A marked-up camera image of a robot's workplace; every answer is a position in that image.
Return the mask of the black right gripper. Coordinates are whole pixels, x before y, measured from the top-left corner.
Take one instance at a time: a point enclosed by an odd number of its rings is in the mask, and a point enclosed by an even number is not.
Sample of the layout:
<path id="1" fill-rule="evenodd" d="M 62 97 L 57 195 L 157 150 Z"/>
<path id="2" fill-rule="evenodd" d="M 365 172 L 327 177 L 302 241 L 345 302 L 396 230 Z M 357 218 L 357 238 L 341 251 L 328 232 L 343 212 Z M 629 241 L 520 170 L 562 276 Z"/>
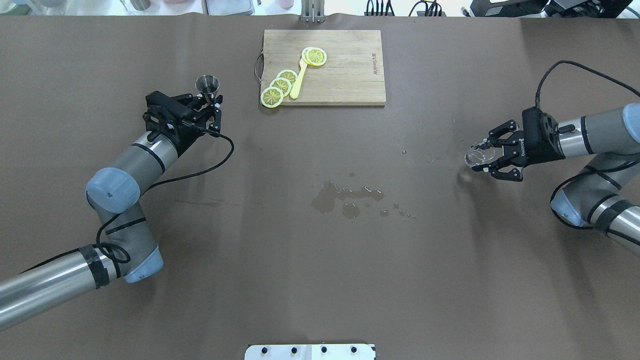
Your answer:
<path id="1" fill-rule="evenodd" d="M 488 173 L 496 180 L 522 182 L 523 166 L 532 166 L 566 159 L 560 146 L 559 125 L 553 116 L 539 107 L 522 111 L 523 137 L 515 120 L 508 120 L 489 130 L 482 144 L 487 146 L 516 146 L 521 143 L 521 152 L 507 151 L 496 155 L 489 164 L 471 167 L 476 173 Z"/>

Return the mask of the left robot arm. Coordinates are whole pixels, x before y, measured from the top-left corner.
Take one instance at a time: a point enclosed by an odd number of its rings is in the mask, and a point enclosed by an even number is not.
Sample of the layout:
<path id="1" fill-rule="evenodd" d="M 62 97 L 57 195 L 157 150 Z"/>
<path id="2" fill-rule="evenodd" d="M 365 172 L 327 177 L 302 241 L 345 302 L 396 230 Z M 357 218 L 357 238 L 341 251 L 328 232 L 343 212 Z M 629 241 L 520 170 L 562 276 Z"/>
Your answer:
<path id="1" fill-rule="evenodd" d="M 136 283 L 163 268 L 141 198 L 156 187 L 207 173 L 201 170 L 161 180 L 198 139 L 223 137 L 223 96 L 217 90 L 177 96 L 154 91 L 145 102 L 144 132 L 86 184 L 85 201 L 99 221 L 93 241 L 3 280 L 2 330 L 115 280 Z"/>

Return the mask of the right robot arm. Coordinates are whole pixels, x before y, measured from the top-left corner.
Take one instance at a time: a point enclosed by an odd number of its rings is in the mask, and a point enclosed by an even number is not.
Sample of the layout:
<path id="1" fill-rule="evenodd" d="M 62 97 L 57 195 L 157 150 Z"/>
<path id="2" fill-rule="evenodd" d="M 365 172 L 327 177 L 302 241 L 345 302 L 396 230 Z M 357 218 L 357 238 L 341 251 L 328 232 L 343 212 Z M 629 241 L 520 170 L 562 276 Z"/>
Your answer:
<path id="1" fill-rule="evenodd" d="M 515 120 L 490 130 L 465 155 L 475 172 L 521 182 L 528 166 L 591 155 L 578 174 L 560 183 L 550 196 L 554 216 L 565 226 L 613 236 L 620 246 L 639 254 L 640 208 L 621 196 L 639 175 L 640 105 L 558 122 L 535 106 Z"/>

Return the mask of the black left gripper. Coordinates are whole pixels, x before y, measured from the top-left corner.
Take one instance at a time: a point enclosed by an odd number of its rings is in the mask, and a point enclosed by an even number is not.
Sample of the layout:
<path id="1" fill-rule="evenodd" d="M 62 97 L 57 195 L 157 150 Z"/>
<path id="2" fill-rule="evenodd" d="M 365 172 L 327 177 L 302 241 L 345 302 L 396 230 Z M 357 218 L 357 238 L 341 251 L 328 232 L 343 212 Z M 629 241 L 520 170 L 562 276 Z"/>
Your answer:
<path id="1" fill-rule="evenodd" d="M 222 127 L 224 96 L 215 98 L 190 93 L 168 96 L 154 91 L 145 97 L 146 112 L 142 116 L 145 129 L 158 133 L 174 145 L 177 151 L 186 151 L 199 137 L 218 137 Z"/>

